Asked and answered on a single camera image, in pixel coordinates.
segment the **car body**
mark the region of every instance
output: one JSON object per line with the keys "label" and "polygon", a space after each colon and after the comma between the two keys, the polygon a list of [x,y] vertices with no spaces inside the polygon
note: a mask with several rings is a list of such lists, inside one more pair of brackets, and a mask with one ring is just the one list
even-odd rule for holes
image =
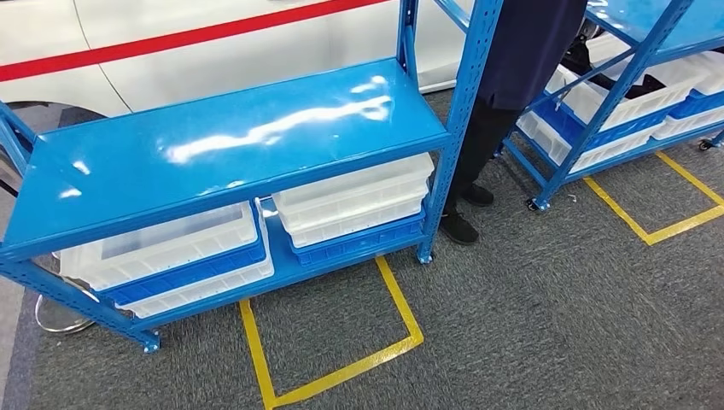
{"label": "car body", "polygon": [[[0,65],[123,44],[292,9],[319,0],[3,0]],[[458,3],[470,11],[473,0]],[[125,114],[345,67],[395,53],[399,1],[66,71],[0,82],[6,103]],[[420,2],[422,91],[454,84],[464,35]]]}

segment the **yellow floor tape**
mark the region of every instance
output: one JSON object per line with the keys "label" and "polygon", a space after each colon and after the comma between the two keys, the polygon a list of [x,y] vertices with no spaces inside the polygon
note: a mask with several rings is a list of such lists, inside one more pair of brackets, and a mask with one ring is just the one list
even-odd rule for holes
{"label": "yellow floor tape", "polygon": [[706,196],[711,198],[711,200],[714,201],[717,206],[707,211],[704,211],[701,214],[697,214],[692,216],[691,218],[682,220],[681,222],[677,222],[671,226],[667,226],[653,233],[648,233],[644,231],[644,228],[642,228],[641,225],[639,225],[633,218],[631,218],[631,216],[626,211],[624,211],[621,206],[619,206],[618,203],[613,198],[611,198],[603,188],[601,188],[600,185],[596,183],[596,181],[594,181],[591,177],[585,177],[583,180],[593,190],[593,192],[595,192],[596,195],[603,199],[604,202],[606,202],[608,206],[613,210],[613,212],[615,212],[622,220],[624,220],[628,224],[628,226],[631,227],[631,230],[635,232],[636,235],[638,235],[648,245],[653,245],[665,239],[669,239],[670,237],[700,226],[724,214],[724,199],[722,199],[721,196],[717,195],[708,186],[706,186],[706,184],[694,177],[684,167],[672,160],[668,155],[664,154],[661,151],[658,151],[656,153],[656,156],[661,158],[662,161],[672,167],[679,175],[684,177],[684,179],[689,181],[692,185],[696,186],[700,191],[702,191]]}
{"label": "yellow floor tape", "polygon": [[242,315],[242,322],[244,324],[244,330],[246,331],[252,362],[254,363],[254,371],[259,381],[259,390],[261,392],[261,400],[264,403],[264,409],[271,410],[274,407],[284,406],[318,395],[327,389],[331,389],[338,384],[348,381],[350,378],[354,378],[359,374],[367,372],[384,362],[390,361],[414,349],[423,342],[423,333],[420,330],[420,326],[417,324],[412,310],[407,304],[407,300],[402,295],[402,290],[400,290],[400,286],[397,285],[397,281],[394,279],[394,275],[387,261],[384,257],[378,256],[375,262],[392,296],[394,305],[400,311],[400,316],[410,336],[364,359],[357,360],[351,365],[344,366],[342,369],[336,370],[280,396],[277,396],[274,392],[272,377],[269,374],[269,367],[266,364],[266,356],[264,355],[264,349],[262,348],[259,337],[259,329],[256,326],[256,320],[254,319],[254,313],[251,310],[249,300],[239,302],[239,310]]}

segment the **stacked plastic bin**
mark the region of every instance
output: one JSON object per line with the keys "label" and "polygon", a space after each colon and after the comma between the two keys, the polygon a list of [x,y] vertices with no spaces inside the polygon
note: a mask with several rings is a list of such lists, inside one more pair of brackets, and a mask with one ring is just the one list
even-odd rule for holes
{"label": "stacked plastic bin", "polygon": [[[587,46],[594,66],[604,64],[628,48],[621,40],[608,34],[588,41]],[[629,60],[630,57],[604,74],[617,79]],[[620,102],[573,166],[572,173],[646,144],[651,135],[665,127],[667,115],[684,102],[693,87],[706,77],[706,72],[700,67],[683,60],[649,67],[645,74],[658,79],[665,87]],[[546,86],[546,93],[577,79],[578,75],[558,66]],[[549,99],[535,107],[533,112],[521,117],[518,126],[553,162],[560,165],[607,95],[606,89],[584,81],[564,94],[561,100]]]}
{"label": "stacked plastic bin", "polygon": [[429,154],[369,167],[272,195],[292,251],[313,265],[388,240],[420,235]]}
{"label": "stacked plastic bin", "polygon": [[147,318],[274,273],[258,205],[242,202],[60,253],[61,275]]}
{"label": "stacked plastic bin", "polygon": [[724,54],[707,51],[681,61],[705,71],[706,75],[686,100],[669,112],[664,125],[653,134],[656,139],[724,122]]}

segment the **shelf board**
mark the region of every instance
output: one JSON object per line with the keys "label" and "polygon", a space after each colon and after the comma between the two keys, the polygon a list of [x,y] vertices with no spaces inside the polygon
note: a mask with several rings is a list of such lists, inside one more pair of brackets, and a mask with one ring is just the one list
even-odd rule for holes
{"label": "shelf board", "polygon": [[0,258],[19,261],[442,146],[393,59],[38,137]]}
{"label": "shelf board", "polygon": [[376,245],[361,252],[345,255],[343,258],[337,258],[312,266],[302,266],[296,255],[291,251],[289,235],[284,230],[282,222],[277,216],[273,202],[271,200],[263,201],[262,207],[264,209],[263,214],[266,221],[266,228],[269,231],[271,260],[274,263],[273,275],[269,278],[261,279],[258,282],[247,284],[195,303],[177,307],[146,319],[137,319],[133,327],[136,329],[155,328],[173,322],[174,320],[186,318],[209,309],[219,308],[229,303],[248,299],[249,297],[261,295],[272,290],[281,289],[309,278],[315,278],[327,272],[342,269],[343,267],[349,267],[362,261],[370,260],[377,255],[395,252],[419,244],[424,240],[423,235],[408,237],[402,241]]}
{"label": "shelf board", "polygon": [[[669,1],[591,0],[587,17],[634,46],[654,27]],[[654,57],[654,64],[721,46],[724,46],[721,0],[695,0]]]}

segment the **shelving unit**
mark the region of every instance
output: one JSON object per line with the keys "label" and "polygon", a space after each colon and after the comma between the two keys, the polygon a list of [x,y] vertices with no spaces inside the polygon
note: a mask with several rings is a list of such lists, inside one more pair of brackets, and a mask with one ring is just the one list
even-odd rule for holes
{"label": "shelving unit", "polygon": [[[416,0],[400,2],[397,56],[380,61],[39,136],[0,103],[0,142],[24,176],[0,246],[0,273],[150,352],[160,346],[153,331],[160,325],[376,255],[417,246],[418,259],[431,262],[500,4],[480,0],[473,8],[444,126],[417,90]],[[32,262],[51,251],[431,150],[440,155],[419,235],[303,267],[273,203],[264,200],[274,274],[148,318],[120,312],[103,295],[96,302]]]}
{"label": "shelving unit", "polygon": [[[647,2],[590,0],[587,18],[617,36],[628,44],[630,49],[560,90],[536,100],[528,107],[528,110],[535,111],[539,104],[546,102],[546,99],[559,101],[560,97],[565,96],[565,93],[574,86],[602,73],[629,56],[633,56],[633,58],[580,137],[577,138],[575,144],[572,144],[570,152],[560,165],[551,161],[546,151],[518,127],[517,131],[523,136],[523,140],[551,167],[552,175],[549,178],[540,173],[512,140],[507,138],[504,141],[504,146],[511,152],[511,155],[540,185],[541,190],[538,195],[528,200],[528,207],[531,209],[548,208],[553,194],[561,185],[570,181],[724,129],[724,121],[721,121],[667,139],[650,138],[646,144],[638,148],[580,171],[571,172],[575,163],[586,152],[589,143],[598,136],[601,126],[609,118],[616,105],[647,67],[724,46],[724,9],[717,0],[650,0]],[[719,146],[722,139],[724,139],[724,132],[719,133],[713,139],[702,141],[699,146],[701,149]]]}

